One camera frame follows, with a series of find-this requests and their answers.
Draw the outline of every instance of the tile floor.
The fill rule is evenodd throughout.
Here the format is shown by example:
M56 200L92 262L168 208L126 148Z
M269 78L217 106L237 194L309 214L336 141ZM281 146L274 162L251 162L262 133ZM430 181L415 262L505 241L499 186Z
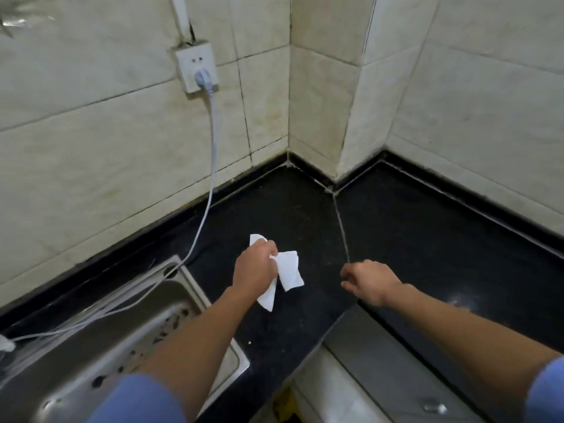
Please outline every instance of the tile floor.
M311 358L291 384L304 423L391 423L325 348ZM272 403L250 423L275 423Z

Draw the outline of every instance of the person's right arm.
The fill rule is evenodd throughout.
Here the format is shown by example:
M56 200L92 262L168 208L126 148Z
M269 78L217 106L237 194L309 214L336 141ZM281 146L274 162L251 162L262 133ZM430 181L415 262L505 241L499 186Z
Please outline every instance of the person's right arm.
M345 264L341 275L348 278L343 288L404 316L506 404L523 404L539 372L561 356L503 325L403 284L385 264Z

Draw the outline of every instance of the person's left hand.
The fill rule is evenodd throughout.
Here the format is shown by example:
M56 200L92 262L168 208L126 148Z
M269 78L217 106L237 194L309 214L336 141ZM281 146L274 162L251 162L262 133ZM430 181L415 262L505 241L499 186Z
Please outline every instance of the person's left hand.
M233 287L252 302L266 292L278 274L278 266L270 256L278 255L276 243L257 240L237 258L233 273Z

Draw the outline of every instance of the person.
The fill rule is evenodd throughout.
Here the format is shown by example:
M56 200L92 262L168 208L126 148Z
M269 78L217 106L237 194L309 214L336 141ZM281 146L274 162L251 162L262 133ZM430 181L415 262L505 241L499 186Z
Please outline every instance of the person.
M278 272L269 258L277 253L274 242L262 239L247 248L235 263L232 286L124 377L88 423L194 421L237 326ZM345 264L341 275L346 291L400 313L500 398L524 404L526 421L564 421L560 353L403 284L385 264Z

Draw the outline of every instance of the cabinet handle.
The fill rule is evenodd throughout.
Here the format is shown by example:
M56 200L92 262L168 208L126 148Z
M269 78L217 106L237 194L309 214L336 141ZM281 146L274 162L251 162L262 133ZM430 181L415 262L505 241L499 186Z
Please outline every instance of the cabinet handle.
M428 414L440 414L444 415L447 413L447 407L442 404L438 399L427 398L421 402L421 408Z

